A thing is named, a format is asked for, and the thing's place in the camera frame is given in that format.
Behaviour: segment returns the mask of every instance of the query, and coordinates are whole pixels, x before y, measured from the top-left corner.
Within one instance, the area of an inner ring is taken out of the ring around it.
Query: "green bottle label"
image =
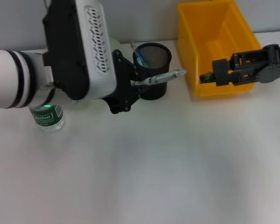
[[[30,110],[35,122],[40,126],[52,126],[57,124],[62,116],[63,111],[61,106],[54,105],[44,111]]]

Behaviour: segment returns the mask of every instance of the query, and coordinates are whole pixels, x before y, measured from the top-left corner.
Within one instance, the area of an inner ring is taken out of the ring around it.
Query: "water bottle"
[[[46,133],[60,130],[64,125],[61,106],[45,105],[29,108],[37,125]]]

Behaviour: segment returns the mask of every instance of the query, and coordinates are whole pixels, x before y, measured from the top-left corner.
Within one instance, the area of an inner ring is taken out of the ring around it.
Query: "ventilation slots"
[[[109,70],[108,59],[106,56],[105,42],[103,39],[102,23],[100,15],[94,8],[86,9],[87,20],[90,27],[90,36],[93,47],[93,55],[97,70],[106,73]]]

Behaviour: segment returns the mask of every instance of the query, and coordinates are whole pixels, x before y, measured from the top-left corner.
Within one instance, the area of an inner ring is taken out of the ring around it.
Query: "yellow plastic bin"
[[[200,83],[200,76],[213,71],[212,61],[233,53],[260,49],[233,0],[178,4],[180,23],[178,48],[187,69],[187,81],[195,96],[205,97],[249,91],[253,84],[216,86]]]

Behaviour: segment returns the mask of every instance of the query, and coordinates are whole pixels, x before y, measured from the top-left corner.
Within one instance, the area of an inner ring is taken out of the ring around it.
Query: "black mesh cup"
[[[169,66],[172,59],[171,52],[164,45],[158,43],[145,43],[140,45],[139,49],[149,61],[149,68],[138,64],[137,56],[133,53],[134,66],[138,72],[138,81],[148,77],[157,76],[169,72]],[[159,99],[165,95],[167,83],[147,86],[141,92],[140,97],[145,100]]]

